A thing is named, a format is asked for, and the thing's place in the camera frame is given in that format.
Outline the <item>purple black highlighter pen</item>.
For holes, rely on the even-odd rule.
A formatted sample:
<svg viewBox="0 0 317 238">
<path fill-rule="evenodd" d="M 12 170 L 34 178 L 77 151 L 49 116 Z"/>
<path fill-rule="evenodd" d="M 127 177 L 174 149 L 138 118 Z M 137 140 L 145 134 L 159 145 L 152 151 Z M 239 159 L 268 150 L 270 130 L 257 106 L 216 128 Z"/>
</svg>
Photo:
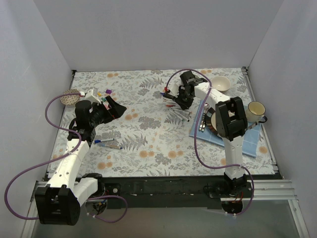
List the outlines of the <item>purple black highlighter pen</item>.
<svg viewBox="0 0 317 238">
<path fill-rule="evenodd" d="M 163 96 L 163 97 L 166 97 L 166 98 L 171 98 L 172 96 L 166 92 L 160 92 L 160 94 Z"/>
</svg>

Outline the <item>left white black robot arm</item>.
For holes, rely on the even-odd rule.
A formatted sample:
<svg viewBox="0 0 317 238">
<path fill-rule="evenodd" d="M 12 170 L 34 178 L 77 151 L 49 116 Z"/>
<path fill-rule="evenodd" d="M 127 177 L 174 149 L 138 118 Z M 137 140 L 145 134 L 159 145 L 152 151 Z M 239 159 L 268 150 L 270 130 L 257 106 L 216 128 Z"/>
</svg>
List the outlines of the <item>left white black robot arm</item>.
<svg viewBox="0 0 317 238">
<path fill-rule="evenodd" d="M 120 118 L 126 107 L 106 97 L 103 103 L 79 101 L 75 104 L 75 118 L 69 125 L 67 152 L 46 186 L 37 188 L 35 201 L 41 224 L 71 225 L 79 220 L 81 206 L 88 198 L 101 198 L 106 191 L 102 175 L 84 175 L 75 184 L 79 168 L 96 136 L 98 125 Z"/>
</svg>

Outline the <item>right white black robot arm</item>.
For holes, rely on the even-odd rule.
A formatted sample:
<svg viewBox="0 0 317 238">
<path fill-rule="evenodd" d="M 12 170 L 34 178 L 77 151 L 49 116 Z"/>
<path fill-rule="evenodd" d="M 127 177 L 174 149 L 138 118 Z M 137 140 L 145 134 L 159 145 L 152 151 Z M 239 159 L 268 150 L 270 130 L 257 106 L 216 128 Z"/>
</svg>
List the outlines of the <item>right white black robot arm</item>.
<svg viewBox="0 0 317 238">
<path fill-rule="evenodd" d="M 226 165 L 221 166 L 224 171 L 224 193 L 235 197 L 241 193 L 247 185 L 245 168 L 242 166 L 242 144 L 248 122 L 240 97 L 230 98 L 214 89 L 207 76 L 196 77 L 193 69 L 181 69 L 181 84 L 178 92 L 171 90 L 172 97 L 181 109 L 188 109 L 194 98 L 202 100 L 202 104 L 208 103 L 215 110 L 215 128 L 222 138 L 225 148 Z"/>
</svg>

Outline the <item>blue capped marker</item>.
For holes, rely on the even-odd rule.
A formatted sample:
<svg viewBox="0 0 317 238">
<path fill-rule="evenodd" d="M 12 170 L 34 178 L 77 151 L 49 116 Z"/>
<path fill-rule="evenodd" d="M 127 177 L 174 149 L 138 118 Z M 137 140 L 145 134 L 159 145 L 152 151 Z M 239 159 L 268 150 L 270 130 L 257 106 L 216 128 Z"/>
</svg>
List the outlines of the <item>blue capped marker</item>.
<svg viewBox="0 0 317 238">
<path fill-rule="evenodd" d="M 114 141 L 115 138 L 111 138 L 111 139 L 100 139 L 100 140 L 94 140 L 94 143 L 104 143 L 104 142 L 109 142 L 109 141 Z"/>
</svg>

